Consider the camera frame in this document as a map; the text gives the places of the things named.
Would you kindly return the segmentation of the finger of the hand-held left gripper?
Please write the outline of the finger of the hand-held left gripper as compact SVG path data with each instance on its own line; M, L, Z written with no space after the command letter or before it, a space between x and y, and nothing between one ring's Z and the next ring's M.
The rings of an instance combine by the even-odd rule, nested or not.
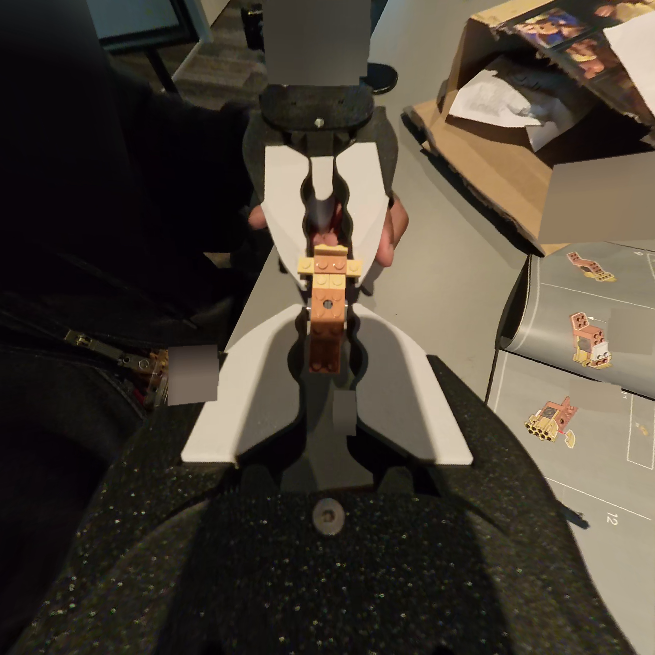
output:
M347 187L347 199L342 205L342 228L348 236L352 257L362 263L362 272L355 283L360 287L379 248L389 197L375 143L349 146L337 156L335 164Z
M299 287L307 286L297 267L307 250L303 228L306 207L301 189L309 171L309 159L304 154L287 145L265 147L265 184L261 208L279 258Z

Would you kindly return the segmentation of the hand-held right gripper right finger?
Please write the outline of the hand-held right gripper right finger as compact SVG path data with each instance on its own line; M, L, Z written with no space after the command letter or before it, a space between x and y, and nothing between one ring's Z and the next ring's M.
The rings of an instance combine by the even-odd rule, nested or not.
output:
M472 454L424 349L360 303L352 306L357 414L365 428L420 461L470 465Z

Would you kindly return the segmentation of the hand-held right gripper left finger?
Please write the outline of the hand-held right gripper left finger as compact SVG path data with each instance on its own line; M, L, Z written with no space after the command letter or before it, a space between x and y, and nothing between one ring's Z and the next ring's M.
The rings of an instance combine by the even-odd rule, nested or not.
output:
M205 403L182 449L183 463L235 464L250 448L297 418L299 384L288 357L299 336L294 304L260 323L227 350L217 400Z

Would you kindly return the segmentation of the brown and tan brick model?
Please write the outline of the brown and tan brick model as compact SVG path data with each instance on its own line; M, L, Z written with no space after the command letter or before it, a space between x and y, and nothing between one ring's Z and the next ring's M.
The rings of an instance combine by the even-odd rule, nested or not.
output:
M338 374L347 321L348 281L362 275L362 262L344 245L319 244L312 256L299 258L297 272L310 281L308 369Z

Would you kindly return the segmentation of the person's left forearm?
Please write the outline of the person's left forearm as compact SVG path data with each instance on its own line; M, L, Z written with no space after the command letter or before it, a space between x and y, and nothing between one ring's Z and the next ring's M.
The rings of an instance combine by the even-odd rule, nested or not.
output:
M229 253L233 266L252 266L270 238L248 225L253 187L242 157L250 108L227 102L207 109L157 92L105 57L113 105L148 231L180 254Z

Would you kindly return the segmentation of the grey desk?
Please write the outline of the grey desk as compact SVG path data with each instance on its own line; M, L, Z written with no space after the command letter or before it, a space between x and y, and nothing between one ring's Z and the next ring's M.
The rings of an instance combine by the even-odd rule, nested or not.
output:
M405 106L438 95L467 18L497 1L389 1L372 36L374 61L397 87L380 101L399 141L394 189L411 223L392 268L361 302L438 355L485 399L495 335L525 255L489 220L446 165L422 151ZM654 653L654 542L623 529L571 526L602 598L639 654Z

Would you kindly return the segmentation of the person's left hand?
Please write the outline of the person's left hand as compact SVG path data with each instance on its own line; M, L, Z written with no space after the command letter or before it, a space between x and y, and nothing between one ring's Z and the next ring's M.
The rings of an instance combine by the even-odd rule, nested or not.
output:
M325 244L336 246L340 243L340 225L343 218L343 209L341 203L336 202L333 211L330 227L326 232L312 233L312 242L314 245ZM250 227L255 230L266 227L266 218L261 206L256 206L250 212L248 217ZM395 249L404 235L409 225L409 217L402 202L397 194L394 195L391 205L387 209L387 214L382 227L381 239L375 257L375 261L383 268L392 265L394 260Z

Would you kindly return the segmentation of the black round object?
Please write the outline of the black round object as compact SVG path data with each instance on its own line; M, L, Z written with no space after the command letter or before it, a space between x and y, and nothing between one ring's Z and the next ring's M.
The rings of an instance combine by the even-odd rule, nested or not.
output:
M373 95L387 94L395 88L398 80L397 70L390 64L367 62L367 71L361 78Z

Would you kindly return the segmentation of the open cardboard toy box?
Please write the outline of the open cardboard toy box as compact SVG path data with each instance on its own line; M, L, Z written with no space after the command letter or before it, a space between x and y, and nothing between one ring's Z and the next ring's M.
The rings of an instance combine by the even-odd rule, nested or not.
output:
M553 98L558 136L448 115L483 70ZM507 1L471 16L446 86L408 110L429 149L544 254L654 237L654 2Z

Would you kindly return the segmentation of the grey instruction booklet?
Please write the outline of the grey instruction booklet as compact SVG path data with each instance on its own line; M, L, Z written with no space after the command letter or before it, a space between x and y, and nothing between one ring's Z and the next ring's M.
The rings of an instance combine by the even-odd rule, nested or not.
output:
M528 258L498 335L490 408L569 520L654 541L654 252Z

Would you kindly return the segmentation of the crumpled white paper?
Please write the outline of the crumpled white paper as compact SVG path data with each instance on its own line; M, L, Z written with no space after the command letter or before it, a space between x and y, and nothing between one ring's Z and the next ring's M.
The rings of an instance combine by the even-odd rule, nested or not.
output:
M522 128L532 150L538 151L559 134L552 107L552 96L519 86L497 70L483 70L457 92L448 115L494 127Z

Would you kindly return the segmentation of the person's dark jacket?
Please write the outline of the person's dark jacket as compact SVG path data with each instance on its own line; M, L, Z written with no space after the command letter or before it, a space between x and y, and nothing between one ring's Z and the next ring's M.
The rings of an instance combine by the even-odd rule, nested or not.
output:
M144 419L124 353L225 342L247 274L148 231L84 1L1 2L1 653Z

